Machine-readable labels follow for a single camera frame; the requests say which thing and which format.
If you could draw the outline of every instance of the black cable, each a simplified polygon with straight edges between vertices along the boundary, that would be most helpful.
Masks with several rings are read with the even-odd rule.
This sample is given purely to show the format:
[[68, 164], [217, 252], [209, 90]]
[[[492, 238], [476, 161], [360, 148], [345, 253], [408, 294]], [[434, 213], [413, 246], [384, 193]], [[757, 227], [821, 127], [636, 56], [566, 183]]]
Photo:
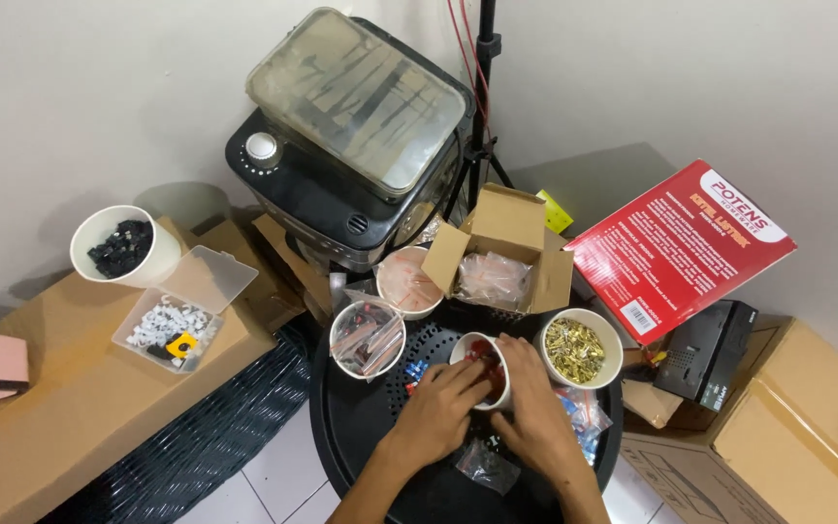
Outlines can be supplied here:
[[[441, 198], [438, 199], [438, 202], [436, 202], [435, 207], [432, 208], [432, 213], [428, 214], [422, 226], [420, 226], [416, 231], [414, 231], [413, 234], [410, 235], [410, 238], [406, 239], [405, 242], [390, 248], [390, 251], [397, 251], [412, 244], [413, 241], [416, 240], [416, 237], [418, 237], [420, 233], [425, 231], [425, 228], [427, 228], [429, 223], [432, 222], [432, 218], [434, 218], [436, 213], [438, 213], [438, 210], [441, 209], [441, 205], [445, 203], [445, 200], [447, 200], [451, 196], [451, 192], [454, 191], [454, 185], [457, 184], [458, 181], [458, 172], [461, 170], [461, 163], [464, 161], [465, 158], [465, 144], [464, 141], [461, 140], [461, 132], [458, 130], [458, 128], [454, 128], [454, 137], [458, 140], [458, 159], [454, 161], [454, 173], [451, 175], [451, 178], [453, 178], [453, 180], [451, 181], [451, 184], [449, 184], [448, 190], [445, 191], [441, 195]], [[442, 220], [447, 221], [448, 217], [444, 216]]]

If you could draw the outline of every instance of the black round tray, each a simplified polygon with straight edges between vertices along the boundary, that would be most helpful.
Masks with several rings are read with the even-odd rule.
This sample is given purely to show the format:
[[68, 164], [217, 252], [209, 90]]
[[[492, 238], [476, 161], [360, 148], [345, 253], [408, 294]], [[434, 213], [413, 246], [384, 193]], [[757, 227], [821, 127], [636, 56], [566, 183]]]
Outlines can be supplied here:
[[[354, 484], [377, 442], [397, 420], [408, 396], [404, 385], [413, 379], [403, 373], [407, 363], [424, 359], [444, 363], [455, 340], [480, 331], [496, 336], [501, 331], [531, 340], [556, 311], [516, 317], [495, 310], [445, 300], [429, 317], [407, 322], [406, 349], [399, 363], [371, 383], [345, 375], [330, 361], [328, 330], [323, 333], [313, 363], [309, 411], [316, 449], [332, 487], [343, 496]], [[600, 490], [606, 488], [622, 439], [622, 389], [615, 380], [598, 390], [597, 397], [613, 425], [599, 439], [594, 471]], [[493, 430], [480, 413], [472, 413], [471, 432], [489, 440]], [[495, 450], [522, 467], [513, 488], [501, 497], [465, 477], [454, 464], [460, 451], [419, 472], [401, 492], [387, 515], [387, 522], [562, 522], [555, 495], [540, 475], [499, 444]]]

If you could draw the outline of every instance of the plastic bag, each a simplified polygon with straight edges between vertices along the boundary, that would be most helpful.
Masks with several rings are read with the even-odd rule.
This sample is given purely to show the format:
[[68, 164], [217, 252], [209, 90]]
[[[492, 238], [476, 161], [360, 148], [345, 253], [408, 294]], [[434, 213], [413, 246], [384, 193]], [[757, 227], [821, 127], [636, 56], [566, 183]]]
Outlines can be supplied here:
[[378, 296], [348, 289], [344, 292], [354, 301], [354, 307], [332, 323], [332, 358], [371, 381], [371, 375], [389, 364], [406, 341], [402, 316]]
[[444, 292], [422, 270], [428, 252], [406, 247], [391, 253], [374, 271], [384, 297], [402, 311], [424, 311], [438, 303]]
[[458, 470], [474, 482], [506, 495], [516, 479], [519, 478], [519, 468], [512, 462], [497, 455], [487, 448], [482, 440], [471, 442], [465, 454], [455, 465]]
[[532, 266], [494, 252], [472, 253], [458, 266], [458, 298], [475, 304], [516, 311], [529, 290]]
[[577, 442], [584, 451], [584, 458], [591, 466], [597, 458], [599, 435], [612, 425], [610, 417], [599, 407], [597, 395], [591, 390], [557, 388], [555, 395], [562, 401], [564, 410], [571, 417]]

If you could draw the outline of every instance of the floor tile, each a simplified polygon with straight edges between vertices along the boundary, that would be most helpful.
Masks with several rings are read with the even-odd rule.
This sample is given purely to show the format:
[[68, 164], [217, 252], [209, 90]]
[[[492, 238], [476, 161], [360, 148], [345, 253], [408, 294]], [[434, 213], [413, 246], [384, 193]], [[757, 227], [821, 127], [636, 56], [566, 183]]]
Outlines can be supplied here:
[[276, 524], [321, 488], [327, 477], [312, 438], [309, 402], [243, 471]]
[[603, 501], [612, 524], [646, 524], [662, 505], [661, 497], [623, 458], [616, 461]]
[[325, 522], [332, 516], [335, 507], [341, 501], [338, 494], [328, 481], [316, 491], [316, 494], [309, 498], [290, 518], [283, 524], [319, 524]]
[[684, 521], [671, 509], [671, 506], [664, 505], [649, 524], [684, 524]]
[[175, 524], [274, 524], [241, 472], [229, 478]]

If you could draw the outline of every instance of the tripod leg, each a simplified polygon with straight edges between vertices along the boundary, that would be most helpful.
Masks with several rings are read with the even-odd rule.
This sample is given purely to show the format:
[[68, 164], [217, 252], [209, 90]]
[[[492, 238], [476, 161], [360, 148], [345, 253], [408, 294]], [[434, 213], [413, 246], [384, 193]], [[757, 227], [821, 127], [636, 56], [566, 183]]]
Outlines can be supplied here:
[[500, 161], [496, 159], [496, 155], [490, 156], [490, 165], [494, 166], [494, 170], [496, 171], [497, 176], [500, 177], [500, 180], [503, 182], [504, 185], [506, 185], [506, 187], [509, 187], [510, 189], [516, 188], [513, 187], [512, 181], [509, 180], [509, 175], [506, 174], [506, 170], [503, 169], [503, 164], [501, 164]]
[[467, 170], [470, 169], [470, 167], [471, 161], [462, 161], [461, 170], [455, 175], [457, 180], [454, 181], [454, 187], [451, 189], [451, 196], [448, 197], [448, 205], [445, 206], [445, 210], [441, 214], [441, 217], [445, 219], [445, 222], [448, 222], [448, 219], [451, 218], [451, 210], [454, 209], [454, 203], [458, 200], [458, 195], [461, 193], [461, 187], [465, 184]]

